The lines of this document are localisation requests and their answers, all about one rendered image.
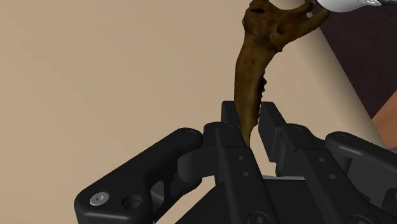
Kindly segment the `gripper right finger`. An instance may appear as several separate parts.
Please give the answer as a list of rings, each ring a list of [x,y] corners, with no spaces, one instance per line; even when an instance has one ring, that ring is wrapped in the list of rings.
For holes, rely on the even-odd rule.
[[[397,224],[396,153],[342,131],[320,139],[273,102],[258,132],[277,177],[303,177],[324,224]]]

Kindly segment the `brown animal skull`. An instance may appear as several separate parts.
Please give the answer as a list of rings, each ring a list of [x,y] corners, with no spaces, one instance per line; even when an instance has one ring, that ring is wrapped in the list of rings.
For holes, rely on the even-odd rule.
[[[240,131],[247,147],[253,128],[258,125],[262,94],[267,81],[265,70],[277,53],[290,42],[317,29],[330,15],[322,8],[313,16],[315,0],[297,8],[282,10],[270,0],[252,0],[242,19],[244,41],[237,57],[234,103]]]

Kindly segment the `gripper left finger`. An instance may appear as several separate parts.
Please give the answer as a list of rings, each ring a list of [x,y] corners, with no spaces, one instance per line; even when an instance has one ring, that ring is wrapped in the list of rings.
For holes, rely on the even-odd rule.
[[[235,104],[203,131],[180,128],[82,190],[78,224],[156,224],[204,177],[216,184],[176,224],[281,224]]]

